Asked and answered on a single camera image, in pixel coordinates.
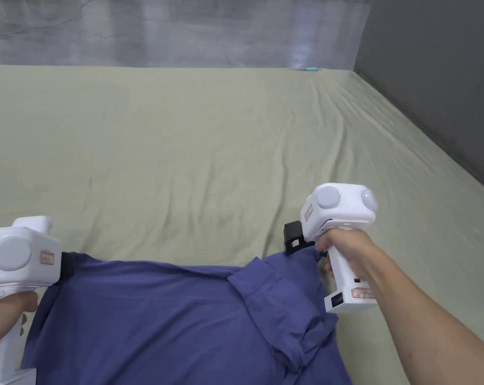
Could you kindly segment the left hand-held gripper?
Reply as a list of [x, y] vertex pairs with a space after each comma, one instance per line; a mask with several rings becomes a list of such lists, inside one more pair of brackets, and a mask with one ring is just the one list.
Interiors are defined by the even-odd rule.
[[[15, 219], [0, 228], [0, 299], [66, 281], [74, 274], [75, 258], [62, 251], [50, 235], [47, 216]], [[0, 384], [36, 384], [36, 368], [19, 369], [22, 320], [0, 340]]]

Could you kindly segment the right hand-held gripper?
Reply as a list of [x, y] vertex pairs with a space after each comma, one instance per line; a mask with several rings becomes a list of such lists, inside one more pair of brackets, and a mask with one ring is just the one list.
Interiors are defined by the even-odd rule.
[[[300, 219], [283, 229], [284, 251], [291, 255], [312, 246], [331, 228], [365, 230], [376, 219], [377, 200], [364, 185], [324, 183], [308, 196]], [[327, 250], [336, 290], [325, 298], [327, 313], [362, 312], [377, 304], [369, 284], [358, 278], [344, 256], [333, 246]]]

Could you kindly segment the person's right hand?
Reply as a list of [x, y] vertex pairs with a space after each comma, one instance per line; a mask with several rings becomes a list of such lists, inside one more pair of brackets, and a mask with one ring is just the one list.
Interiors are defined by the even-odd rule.
[[329, 229], [316, 242], [315, 249], [326, 254], [325, 270], [333, 275], [329, 248], [336, 249], [358, 279], [366, 280], [366, 262], [378, 250], [370, 236], [361, 230]]

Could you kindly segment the person's left hand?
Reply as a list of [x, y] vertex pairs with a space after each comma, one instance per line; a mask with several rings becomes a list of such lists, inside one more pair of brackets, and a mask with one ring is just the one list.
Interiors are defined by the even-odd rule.
[[38, 295], [34, 291], [11, 294], [0, 299], [0, 340], [21, 319], [26, 321], [26, 312], [35, 312], [38, 307]]

